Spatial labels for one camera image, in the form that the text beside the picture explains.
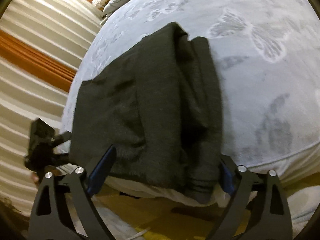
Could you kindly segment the grey butterfly bed sheet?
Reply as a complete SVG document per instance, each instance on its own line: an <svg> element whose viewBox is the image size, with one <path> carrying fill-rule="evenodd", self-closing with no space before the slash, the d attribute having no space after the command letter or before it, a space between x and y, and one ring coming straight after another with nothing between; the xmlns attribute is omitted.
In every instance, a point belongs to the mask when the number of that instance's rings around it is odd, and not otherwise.
<svg viewBox="0 0 320 240"><path fill-rule="evenodd" d="M130 0L108 15L71 85L63 130L72 133L84 81L174 22L188 40L209 44L222 100L220 162L227 155L252 172L274 170L285 185L319 172L319 18L308 0ZM218 181L208 204L111 172L104 183L136 197L207 206L224 194Z"/></svg>

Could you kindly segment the orange curtain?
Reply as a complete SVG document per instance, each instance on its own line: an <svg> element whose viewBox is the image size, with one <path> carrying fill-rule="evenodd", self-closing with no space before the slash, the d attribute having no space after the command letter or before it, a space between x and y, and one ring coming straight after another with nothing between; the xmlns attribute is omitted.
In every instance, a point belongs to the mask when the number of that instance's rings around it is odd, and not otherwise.
<svg viewBox="0 0 320 240"><path fill-rule="evenodd" d="M65 92L70 90L76 71L1 31L1 57Z"/></svg>

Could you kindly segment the cream pleated curtain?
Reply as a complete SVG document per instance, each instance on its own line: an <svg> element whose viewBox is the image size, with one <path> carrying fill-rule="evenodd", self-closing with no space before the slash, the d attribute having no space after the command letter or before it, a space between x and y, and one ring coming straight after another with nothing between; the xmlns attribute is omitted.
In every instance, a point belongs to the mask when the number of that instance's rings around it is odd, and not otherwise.
<svg viewBox="0 0 320 240"><path fill-rule="evenodd" d="M87 0L12 0L1 31L77 71L100 19ZM37 191L24 166L30 124L41 118L59 129L67 95L1 57L1 199L25 216Z"/></svg>

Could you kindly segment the black pants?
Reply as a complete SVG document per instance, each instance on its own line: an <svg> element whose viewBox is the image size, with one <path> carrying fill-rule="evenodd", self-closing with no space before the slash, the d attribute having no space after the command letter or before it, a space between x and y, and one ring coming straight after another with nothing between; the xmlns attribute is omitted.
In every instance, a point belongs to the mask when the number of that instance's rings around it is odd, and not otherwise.
<svg viewBox="0 0 320 240"><path fill-rule="evenodd" d="M219 177L219 79L207 39L169 23L79 89L70 161L84 166L114 146L111 176L208 204Z"/></svg>

